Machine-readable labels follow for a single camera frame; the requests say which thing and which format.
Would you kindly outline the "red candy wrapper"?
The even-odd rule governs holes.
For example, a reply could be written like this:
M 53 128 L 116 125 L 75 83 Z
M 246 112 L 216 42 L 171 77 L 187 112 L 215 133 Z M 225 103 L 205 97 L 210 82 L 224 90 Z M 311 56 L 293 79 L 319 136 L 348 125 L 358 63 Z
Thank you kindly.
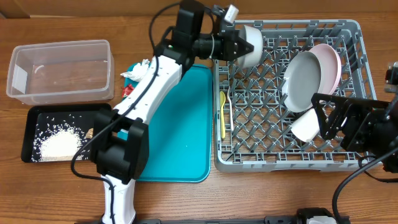
M 123 98 L 128 97 L 128 96 L 132 93 L 133 90 L 134 90 L 134 87 L 133 87 L 131 84 L 126 85 L 126 86 L 123 88 L 122 97 L 123 97 Z

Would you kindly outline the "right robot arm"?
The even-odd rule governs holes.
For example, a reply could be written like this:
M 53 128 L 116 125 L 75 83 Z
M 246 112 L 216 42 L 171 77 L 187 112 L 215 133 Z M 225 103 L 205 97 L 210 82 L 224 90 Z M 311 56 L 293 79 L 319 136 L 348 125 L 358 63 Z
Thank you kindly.
M 361 157 L 359 169 L 345 178 L 333 194 L 336 222 L 348 223 L 338 211 L 338 197 L 343 188 L 380 162 L 386 172 L 397 172 L 397 97 L 388 102 L 315 93 L 311 102 L 324 140 L 333 139 L 341 131 L 344 138 L 340 146 L 344 150 L 371 153 L 372 161 L 362 165 L 367 156 Z

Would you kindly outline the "pink plate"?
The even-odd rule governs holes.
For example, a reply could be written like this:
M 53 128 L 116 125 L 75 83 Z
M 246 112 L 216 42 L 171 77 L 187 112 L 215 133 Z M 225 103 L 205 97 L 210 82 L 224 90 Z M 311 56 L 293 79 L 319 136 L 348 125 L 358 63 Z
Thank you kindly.
M 310 49 L 321 68 L 321 80 L 318 93 L 332 95 L 341 77 L 341 60 L 336 50 L 327 44 L 318 44 Z

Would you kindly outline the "white plastic spoon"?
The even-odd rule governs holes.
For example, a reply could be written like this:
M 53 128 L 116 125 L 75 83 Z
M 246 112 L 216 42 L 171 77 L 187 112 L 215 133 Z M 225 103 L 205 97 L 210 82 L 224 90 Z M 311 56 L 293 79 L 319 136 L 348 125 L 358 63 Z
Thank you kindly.
M 228 91 L 227 91 L 227 100 L 229 103 L 229 123 L 230 123 L 230 130 L 231 133 L 234 131 L 234 121 L 233 121 L 233 106 L 232 106 L 232 101 L 230 98 L 230 94 L 231 93 L 231 87 L 229 86 Z

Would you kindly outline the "teal plastic tray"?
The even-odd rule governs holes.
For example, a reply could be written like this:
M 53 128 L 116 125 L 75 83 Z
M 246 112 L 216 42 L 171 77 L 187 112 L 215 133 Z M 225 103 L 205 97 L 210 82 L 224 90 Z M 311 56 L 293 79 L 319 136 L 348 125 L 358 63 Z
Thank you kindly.
M 149 125 L 141 182 L 204 181 L 211 169 L 213 74 L 194 64 L 164 98 Z

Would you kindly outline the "grey dishwasher rack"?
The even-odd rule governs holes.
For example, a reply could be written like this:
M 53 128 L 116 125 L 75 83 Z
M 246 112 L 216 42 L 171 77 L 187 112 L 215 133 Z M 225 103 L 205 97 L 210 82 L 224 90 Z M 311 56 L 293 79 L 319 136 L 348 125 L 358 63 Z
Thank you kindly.
M 375 99 L 360 24 L 351 19 L 329 20 L 237 20 L 222 22 L 220 32 L 244 25 L 259 29 L 264 39 L 260 63 L 242 69 L 235 62 L 216 61 L 214 74 L 215 166 L 222 172 L 270 172 L 274 170 L 354 171 L 360 154 L 340 146 L 343 135 L 331 140 L 315 136 L 303 142 L 291 132 L 299 117 L 289 111 L 282 94 L 284 72 L 300 52 L 318 44 L 333 47 L 341 60 L 336 96 Z M 229 123 L 227 91 L 233 106 L 234 131 Z M 220 131 L 220 91 L 226 96 L 226 136 Z

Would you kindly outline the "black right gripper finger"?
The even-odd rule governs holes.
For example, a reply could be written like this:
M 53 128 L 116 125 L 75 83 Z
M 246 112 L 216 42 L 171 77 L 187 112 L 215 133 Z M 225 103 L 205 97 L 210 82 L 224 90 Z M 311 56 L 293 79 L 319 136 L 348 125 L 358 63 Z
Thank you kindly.
M 324 140 L 333 139 L 337 132 L 342 129 L 344 119 L 346 118 L 347 107 L 336 106 L 327 116 L 321 106 L 318 107 L 318 124 L 320 135 Z
M 341 125 L 344 134 L 358 130 L 360 125 L 364 122 L 366 116 L 376 111 L 383 111 L 389 105 L 386 101 L 369 100 L 364 98 L 347 98 L 342 96 L 326 95 L 321 93 L 314 93 L 312 96 L 312 105 L 318 117 L 318 107 L 323 108 L 322 103 L 331 103 L 336 106 L 346 106 L 346 118 Z

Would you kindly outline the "white paper cup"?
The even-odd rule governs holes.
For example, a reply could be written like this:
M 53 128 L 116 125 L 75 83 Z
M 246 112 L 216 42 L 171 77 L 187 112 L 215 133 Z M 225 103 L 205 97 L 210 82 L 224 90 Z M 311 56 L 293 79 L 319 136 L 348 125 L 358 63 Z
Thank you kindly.
M 291 125 L 291 132 L 303 142 L 310 142 L 319 131 L 318 117 L 314 108 L 308 110 Z

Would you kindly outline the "brown food scrap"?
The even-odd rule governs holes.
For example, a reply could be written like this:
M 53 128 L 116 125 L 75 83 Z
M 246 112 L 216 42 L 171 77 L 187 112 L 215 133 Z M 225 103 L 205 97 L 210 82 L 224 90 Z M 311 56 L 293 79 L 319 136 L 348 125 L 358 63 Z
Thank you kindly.
M 89 129 L 85 135 L 86 139 L 91 139 L 93 137 L 93 128 Z

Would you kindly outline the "spilled white rice pile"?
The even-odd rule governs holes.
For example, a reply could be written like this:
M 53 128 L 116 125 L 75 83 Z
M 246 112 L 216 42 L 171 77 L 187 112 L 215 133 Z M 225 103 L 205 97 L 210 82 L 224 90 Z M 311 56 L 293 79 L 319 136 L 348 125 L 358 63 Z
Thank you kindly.
M 69 161 L 88 142 L 89 112 L 41 113 L 35 125 L 31 162 Z

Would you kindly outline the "yellow plastic spoon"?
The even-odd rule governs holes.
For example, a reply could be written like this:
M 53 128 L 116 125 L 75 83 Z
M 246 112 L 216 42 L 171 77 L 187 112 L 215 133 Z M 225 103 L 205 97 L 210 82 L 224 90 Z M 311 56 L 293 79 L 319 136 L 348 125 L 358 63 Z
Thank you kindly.
M 223 91 L 220 91 L 220 131 L 221 138 L 224 139 L 226 136 L 225 121 L 224 121 L 224 104 L 226 101 L 226 96 Z

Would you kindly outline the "bowl of rice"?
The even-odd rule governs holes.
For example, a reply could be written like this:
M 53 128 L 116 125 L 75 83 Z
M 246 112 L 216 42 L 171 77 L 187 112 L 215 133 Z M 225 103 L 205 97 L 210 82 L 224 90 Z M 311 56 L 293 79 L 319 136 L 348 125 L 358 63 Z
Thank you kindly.
M 239 31 L 239 37 L 253 46 L 253 50 L 238 58 L 238 65 L 242 68 L 251 68 L 260 63 L 263 51 L 263 38 L 259 29 L 244 25 Z

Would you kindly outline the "black tray bin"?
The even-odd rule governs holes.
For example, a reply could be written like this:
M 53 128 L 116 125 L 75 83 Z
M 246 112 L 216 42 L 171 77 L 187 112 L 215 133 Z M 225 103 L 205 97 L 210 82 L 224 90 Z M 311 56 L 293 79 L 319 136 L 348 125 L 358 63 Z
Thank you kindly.
M 54 113 L 54 112 L 89 112 L 94 124 L 94 118 L 98 111 L 110 110 L 111 105 L 107 103 L 95 104 L 77 104 L 77 105 L 47 105 L 47 106 L 34 106 L 27 114 L 27 121 L 25 126 L 24 140 L 22 144 L 21 160 L 24 162 L 31 162 L 32 146 L 34 138 L 34 129 L 37 124 L 37 119 L 41 113 Z

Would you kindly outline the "white tissue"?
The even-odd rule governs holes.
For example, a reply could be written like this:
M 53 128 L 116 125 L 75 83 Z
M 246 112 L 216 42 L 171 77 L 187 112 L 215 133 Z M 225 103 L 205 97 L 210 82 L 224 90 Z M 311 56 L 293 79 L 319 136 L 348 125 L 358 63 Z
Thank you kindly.
M 132 67 L 131 71 L 121 73 L 120 76 L 129 78 L 134 82 L 140 82 L 149 68 L 150 62 L 148 59 L 143 59 L 141 63 L 137 63 Z

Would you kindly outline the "grey plate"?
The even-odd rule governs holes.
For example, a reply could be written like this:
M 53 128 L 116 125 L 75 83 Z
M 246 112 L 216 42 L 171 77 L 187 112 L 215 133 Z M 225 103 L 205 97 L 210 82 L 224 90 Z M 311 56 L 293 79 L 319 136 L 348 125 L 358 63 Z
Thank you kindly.
M 321 68 L 317 57 L 300 52 L 289 63 L 284 73 L 282 94 L 287 95 L 284 104 L 288 110 L 300 113 L 312 106 L 311 97 L 320 87 Z

